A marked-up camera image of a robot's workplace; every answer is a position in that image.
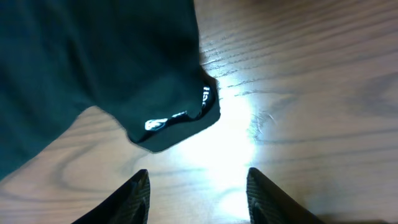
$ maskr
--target cloth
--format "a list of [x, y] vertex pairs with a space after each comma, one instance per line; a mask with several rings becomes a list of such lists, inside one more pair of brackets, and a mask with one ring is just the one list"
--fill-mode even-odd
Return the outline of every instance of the cloth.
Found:
[[[193, 1], [3, 0], [0, 10], [0, 180], [94, 105], [152, 152], [220, 117]], [[215, 100], [203, 114], [206, 85]], [[148, 135], [147, 121], [180, 113], [190, 121]]]

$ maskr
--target wooden table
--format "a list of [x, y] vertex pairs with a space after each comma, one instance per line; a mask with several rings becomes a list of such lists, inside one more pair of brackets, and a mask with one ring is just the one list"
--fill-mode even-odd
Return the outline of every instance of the wooden table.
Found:
[[0, 183], [0, 223], [71, 223], [142, 168], [149, 223], [248, 223], [249, 167], [325, 221], [398, 221], [398, 1], [196, 5], [220, 121], [149, 154], [90, 108]]

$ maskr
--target dark object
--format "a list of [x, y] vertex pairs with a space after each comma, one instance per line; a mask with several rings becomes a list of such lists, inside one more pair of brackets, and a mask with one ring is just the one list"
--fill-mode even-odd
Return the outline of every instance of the dark object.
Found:
[[248, 174], [251, 224], [324, 224], [256, 168]]
[[140, 170], [103, 203], [73, 224], [146, 224], [150, 200], [147, 170]]
[[[0, 180], [90, 106], [152, 152], [220, 117], [215, 81], [200, 66], [192, 0], [3, 0], [0, 8]], [[206, 86], [213, 101], [203, 109]], [[147, 121], [180, 113], [146, 130]]]

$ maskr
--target wood grain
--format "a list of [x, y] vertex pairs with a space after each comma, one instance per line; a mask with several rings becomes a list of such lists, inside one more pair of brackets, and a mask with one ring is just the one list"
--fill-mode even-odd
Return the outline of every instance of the wood grain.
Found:
[[251, 166], [325, 221], [398, 222], [398, 1], [196, 7], [220, 121], [149, 154], [90, 108], [0, 183], [0, 223], [71, 223], [142, 168], [149, 223], [249, 223]]

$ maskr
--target dark green cloth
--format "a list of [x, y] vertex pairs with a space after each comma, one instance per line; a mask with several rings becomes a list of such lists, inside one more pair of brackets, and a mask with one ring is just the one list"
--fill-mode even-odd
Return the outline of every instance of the dark green cloth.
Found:
[[[132, 142], [149, 119], [200, 113], [192, 0], [2, 0], [0, 10], [0, 180], [90, 106], [113, 115]], [[139, 145], [159, 152], [219, 116], [217, 100], [202, 119]]]

